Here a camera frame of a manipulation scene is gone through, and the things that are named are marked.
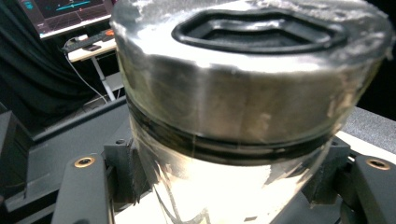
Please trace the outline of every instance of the desk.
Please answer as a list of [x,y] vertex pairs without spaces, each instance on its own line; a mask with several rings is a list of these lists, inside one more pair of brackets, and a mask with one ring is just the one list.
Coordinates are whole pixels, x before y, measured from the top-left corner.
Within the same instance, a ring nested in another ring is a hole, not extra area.
[[114,101],[116,100],[116,97],[114,96],[113,91],[122,88],[122,80],[121,80],[120,72],[105,77],[96,57],[111,50],[115,50],[117,48],[116,41],[115,39],[111,39],[106,42],[98,41],[94,43],[94,45],[100,46],[101,48],[95,51],[88,51],[85,49],[75,50],[68,54],[69,60],[71,63],[74,63],[78,61],[91,59],[93,65],[96,68],[96,72],[98,73],[99,78],[101,79],[102,84],[105,87],[108,97],[110,97],[111,101]]

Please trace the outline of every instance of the dark background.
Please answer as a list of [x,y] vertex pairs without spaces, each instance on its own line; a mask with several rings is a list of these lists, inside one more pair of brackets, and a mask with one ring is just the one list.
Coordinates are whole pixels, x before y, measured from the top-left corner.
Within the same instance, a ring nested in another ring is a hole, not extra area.
[[[389,15],[395,28],[396,2],[387,0],[367,1]],[[358,102],[358,107],[396,120],[396,48],[393,47],[392,62],[385,60],[366,93]]]
[[[393,1],[369,1],[395,21]],[[94,92],[75,74],[60,52],[71,37],[108,29],[108,21],[42,41],[16,0],[0,1],[0,103],[32,133],[39,133],[89,101]],[[117,60],[100,61],[105,74],[118,70]],[[74,63],[82,76],[105,93],[92,62]],[[384,61],[358,106],[396,120],[396,62]]]

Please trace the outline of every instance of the cable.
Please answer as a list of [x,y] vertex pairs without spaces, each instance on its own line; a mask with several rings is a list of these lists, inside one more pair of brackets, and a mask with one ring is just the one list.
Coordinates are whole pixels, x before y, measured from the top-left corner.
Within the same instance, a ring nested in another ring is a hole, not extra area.
[[334,222],[334,224],[342,224],[341,218],[339,217],[339,218]]
[[116,99],[120,98],[120,92],[121,92],[121,89],[119,89],[119,93],[117,93],[117,98]]
[[[66,43],[64,43],[64,47],[66,46],[66,44],[70,41],[74,39],[70,38],[69,40],[66,41]],[[78,77],[85,83],[85,85],[87,85],[91,90],[93,90],[96,94],[98,94],[107,104],[107,100],[105,98],[104,95],[102,95],[101,93],[99,93],[99,91],[97,91],[94,87],[92,87],[87,81],[85,81],[85,79],[79,74],[79,72],[77,71],[77,69],[75,68],[75,66],[73,66],[73,64],[70,62],[69,58],[67,57],[66,53],[64,54],[64,57],[66,58],[67,62],[70,64],[70,66],[73,68],[73,70],[76,72],[76,74],[78,75]]]

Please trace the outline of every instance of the white cable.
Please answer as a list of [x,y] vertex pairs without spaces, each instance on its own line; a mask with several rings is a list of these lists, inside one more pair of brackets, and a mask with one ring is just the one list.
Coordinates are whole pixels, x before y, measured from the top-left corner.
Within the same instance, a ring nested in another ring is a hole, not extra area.
[[[74,39],[70,38],[69,40],[66,41],[66,43],[64,43],[64,47],[66,46],[66,44],[70,41]],[[107,104],[107,100],[105,98],[104,95],[102,95],[101,93],[99,93],[99,91],[97,91],[94,87],[92,87],[87,81],[85,81],[85,79],[79,74],[79,72],[77,71],[77,69],[75,68],[75,66],[73,66],[73,64],[70,62],[69,58],[67,57],[66,53],[64,54],[64,57],[66,58],[67,62],[70,64],[70,66],[73,68],[73,70],[76,72],[76,74],[78,75],[78,77],[85,83],[85,85],[87,85],[91,90],[93,90],[96,94],[98,94]]]
[[120,98],[120,92],[121,92],[121,89],[119,89],[119,93],[117,94],[117,99]]

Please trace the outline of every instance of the brass insert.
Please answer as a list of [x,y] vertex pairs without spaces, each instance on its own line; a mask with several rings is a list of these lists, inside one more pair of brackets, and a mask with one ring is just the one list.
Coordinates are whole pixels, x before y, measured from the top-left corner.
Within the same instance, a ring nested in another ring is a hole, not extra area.
[[84,168],[92,165],[95,162],[94,157],[83,157],[75,162],[77,168]]
[[378,170],[389,170],[390,166],[384,161],[376,160],[376,159],[368,159],[366,163],[369,166],[372,166]]

